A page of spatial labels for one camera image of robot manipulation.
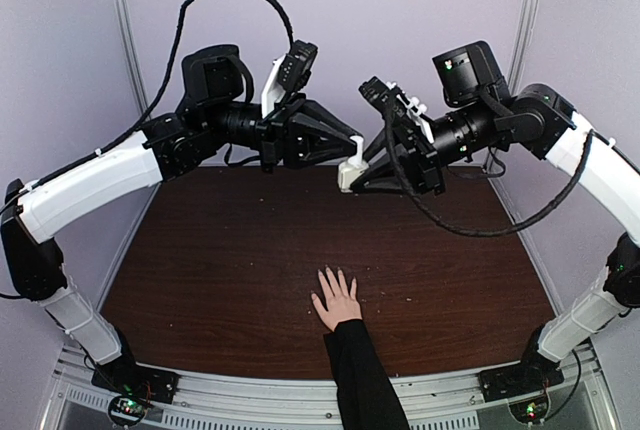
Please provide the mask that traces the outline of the white nail polish cap brush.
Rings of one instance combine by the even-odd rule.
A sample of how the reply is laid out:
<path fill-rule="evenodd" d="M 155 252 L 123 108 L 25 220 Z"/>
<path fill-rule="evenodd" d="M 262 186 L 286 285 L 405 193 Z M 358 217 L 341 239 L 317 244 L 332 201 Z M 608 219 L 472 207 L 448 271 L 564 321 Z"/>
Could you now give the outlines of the white nail polish cap brush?
<path fill-rule="evenodd" d="M 360 135 L 353 135 L 350 137 L 350 139 L 354 142 L 356 150 L 355 153 L 348 159 L 348 163 L 353 167 L 361 168 L 364 164 L 364 138 Z"/>

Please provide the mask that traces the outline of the white nail polish bottle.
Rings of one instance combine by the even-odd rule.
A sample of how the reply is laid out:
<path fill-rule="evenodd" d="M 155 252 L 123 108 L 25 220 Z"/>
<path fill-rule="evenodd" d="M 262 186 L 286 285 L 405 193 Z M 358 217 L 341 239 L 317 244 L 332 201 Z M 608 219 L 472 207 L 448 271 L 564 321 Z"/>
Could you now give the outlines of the white nail polish bottle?
<path fill-rule="evenodd" d="M 357 156 L 352 156 L 338 165 L 337 183 L 342 193 L 351 193 L 351 185 L 369 169 L 369 164 Z"/>

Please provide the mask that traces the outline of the black sleeved forearm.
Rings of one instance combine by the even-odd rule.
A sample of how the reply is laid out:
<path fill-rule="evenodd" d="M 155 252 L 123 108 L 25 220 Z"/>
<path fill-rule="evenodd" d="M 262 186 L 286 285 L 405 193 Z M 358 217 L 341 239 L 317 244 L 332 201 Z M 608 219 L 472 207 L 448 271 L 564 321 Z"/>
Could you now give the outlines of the black sleeved forearm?
<path fill-rule="evenodd" d="M 331 375 L 337 386 L 342 427 L 408 429 L 408 419 L 376 353 L 365 323 L 341 322 L 324 336 Z"/>

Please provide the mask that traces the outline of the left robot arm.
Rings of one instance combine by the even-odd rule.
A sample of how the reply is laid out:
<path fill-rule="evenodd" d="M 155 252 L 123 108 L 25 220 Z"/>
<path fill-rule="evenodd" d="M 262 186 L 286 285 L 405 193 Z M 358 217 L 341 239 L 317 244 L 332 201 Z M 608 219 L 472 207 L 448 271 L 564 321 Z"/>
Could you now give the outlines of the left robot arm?
<path fill-rule="evenodd" d="M 362 137 L 304 94 L 317 55 L 296 41 L 278 58 L 261 91 L 236 45 L 208 47 L 182 62 L 184 95 L 176 109 L 140 125 L 109 150 L 78 166 L 6 191 L 1 241 L 17 293 L 38 303 L 78 342 L 123 394 L 144 374 L 124 338 L 78 292 L 64 272 L 55 235 L 75 220 L 142 188 L 179 178 L 219 150 L 254 151 L 264 171 L 344 159 L 361 163 Z"/>

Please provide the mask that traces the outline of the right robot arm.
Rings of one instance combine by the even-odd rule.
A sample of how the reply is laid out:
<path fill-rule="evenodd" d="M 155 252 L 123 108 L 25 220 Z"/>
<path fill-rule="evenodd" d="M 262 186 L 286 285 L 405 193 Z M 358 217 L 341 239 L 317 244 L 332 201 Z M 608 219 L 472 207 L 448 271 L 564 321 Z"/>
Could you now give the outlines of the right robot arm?
<path fill-rule="evenodd" d="M 433 60 L 449 112 L 431 119 L 426 106 L 396 84 L 372 78 L 360 94 L 383 117 L 370 144 L 338 168 L 343 192 L 404 193 L 417 199 L 445 189 L 442 171 L 483 149 L 519 144 L 588 191 L 622 226 L 623 235 L 596 281 L 531 338 L 513 369 L 519 390 L 535 390 L 561 360 L 613 318 L 639 304 L 639 170 L 555 90 L 531 84 L 512 95 L 494 54 L 477 41 Z"/>

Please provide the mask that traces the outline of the person's hand on table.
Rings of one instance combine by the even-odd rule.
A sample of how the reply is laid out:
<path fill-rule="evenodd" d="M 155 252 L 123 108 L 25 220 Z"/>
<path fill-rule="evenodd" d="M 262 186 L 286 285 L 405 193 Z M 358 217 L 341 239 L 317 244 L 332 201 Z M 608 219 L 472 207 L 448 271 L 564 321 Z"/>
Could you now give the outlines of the person's hand on table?
<path fill-rule="evenodd" d="M 313 307 L 323 325 L 334 332 L 338 325 L 363 318 L 357 298 L 358 282 L 355 277 L 347 281 L 345 273 L 329 266 L 317 273 L 322 296 L 311 293 Z"/>

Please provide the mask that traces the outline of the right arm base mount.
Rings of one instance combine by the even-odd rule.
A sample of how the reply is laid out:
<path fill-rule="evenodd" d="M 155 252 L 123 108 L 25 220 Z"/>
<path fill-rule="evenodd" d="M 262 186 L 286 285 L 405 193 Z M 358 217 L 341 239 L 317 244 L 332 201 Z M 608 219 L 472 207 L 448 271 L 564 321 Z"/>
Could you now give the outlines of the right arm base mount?
<path fill-rule="evenodd" d="M 557 366 L 517 363 L 481 371 L 478 375 L 486 403 L 506 400 L 511 416 L 520 424 L 541 424 L 550 414 L 549 389 L 564 382 Z"/>

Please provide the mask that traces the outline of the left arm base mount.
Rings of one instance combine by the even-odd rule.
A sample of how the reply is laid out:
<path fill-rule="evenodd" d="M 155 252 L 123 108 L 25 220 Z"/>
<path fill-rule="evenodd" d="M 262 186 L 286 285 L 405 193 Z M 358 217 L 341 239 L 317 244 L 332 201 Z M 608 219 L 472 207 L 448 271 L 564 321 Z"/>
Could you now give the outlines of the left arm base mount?
<path fill-rule="evenodd" d="M 122 428 L 142 422 L 155 403 L 171 404 L 177 391 L 179 375 L 133 363 L 93 365 L 91 383 L 115 393 L 108 405 L 107 416 Z"/>

